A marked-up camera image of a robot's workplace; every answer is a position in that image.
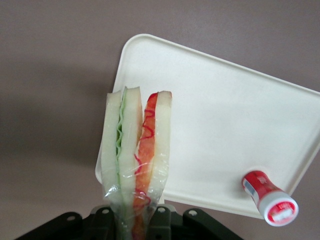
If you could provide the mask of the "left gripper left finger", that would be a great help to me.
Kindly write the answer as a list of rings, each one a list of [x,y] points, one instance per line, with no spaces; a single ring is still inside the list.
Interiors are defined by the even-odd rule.
[[[115,240],[115,215],[108,205],[94,207],[83,218],[79,213],[63,213],[18,237],[19,240]]]

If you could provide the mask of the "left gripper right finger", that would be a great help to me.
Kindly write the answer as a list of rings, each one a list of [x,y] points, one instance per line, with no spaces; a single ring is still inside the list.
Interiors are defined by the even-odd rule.
[[[242,238],[199,208],[182,215],[169,204],[160,204],[149,223],[151,240],[241,240]]]

